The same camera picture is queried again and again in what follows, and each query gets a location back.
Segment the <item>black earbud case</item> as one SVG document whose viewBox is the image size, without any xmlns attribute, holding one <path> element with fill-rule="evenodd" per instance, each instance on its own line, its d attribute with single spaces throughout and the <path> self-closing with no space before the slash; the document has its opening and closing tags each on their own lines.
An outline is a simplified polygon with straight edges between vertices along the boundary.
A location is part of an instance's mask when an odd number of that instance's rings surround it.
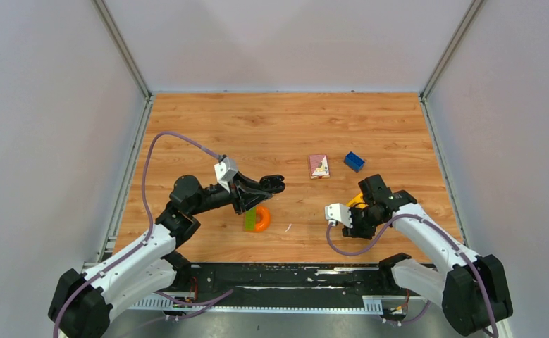
<svg viewBox="0 0 549 338">
<path fill-rule="evenodd" d="M 280 194 L 286 188 L 282 175 L 267 175 L 263 176 L 260 181 L 261 190 L 270 194 Z"/>
</svg>

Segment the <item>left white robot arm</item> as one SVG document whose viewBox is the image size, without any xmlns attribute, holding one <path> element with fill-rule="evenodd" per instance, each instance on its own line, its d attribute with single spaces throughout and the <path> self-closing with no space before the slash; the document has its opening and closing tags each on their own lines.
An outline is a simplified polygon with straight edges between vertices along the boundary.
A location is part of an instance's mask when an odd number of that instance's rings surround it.
<svg viewBox="0 0 549 338">
<path fill-rule="evenodd" d="M 179 177 L 164 211 L 134 242 L 82 273 L 62 274 L 48 312 L 53 337 L 101 337 L 122 312 L 152 292 L 186 289 L 190 262 L 176 250 L 199 229 L 195 216 L 227 205 L 242 214 L 284 189 L 282 175 L 255 181 L 235 173 L 224 185 L 208 187 L 193 175 Z"/>
</svg>

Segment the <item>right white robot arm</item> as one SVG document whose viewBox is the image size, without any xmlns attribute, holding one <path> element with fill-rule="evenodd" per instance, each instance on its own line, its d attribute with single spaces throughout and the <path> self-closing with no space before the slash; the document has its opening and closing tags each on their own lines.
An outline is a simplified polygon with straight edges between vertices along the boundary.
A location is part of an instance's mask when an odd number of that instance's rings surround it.
<svg viewBox="0 0 549 338">
<path fill-rule="evenodd" d="M 424 210 L 407 191 L 392 191 L 380 175 L 359 182 L 361 198 L 324 208 L 327 232 L 342 225 L 345 237 L 368 239 L 352 252 L 372 249 L 389 228 L 406 236 L 428 258 L 428 268 L 410 255 L 398 253 L 379 262 L 378 284 L 387 294 L 413 291 L 443 311 L 451 327 L 462 336 L 482 331 L 498 336 L 498 323 L 514 313 L 505 268 L 494 255 L 482 256 L 459 242 Z"/>
</svg>

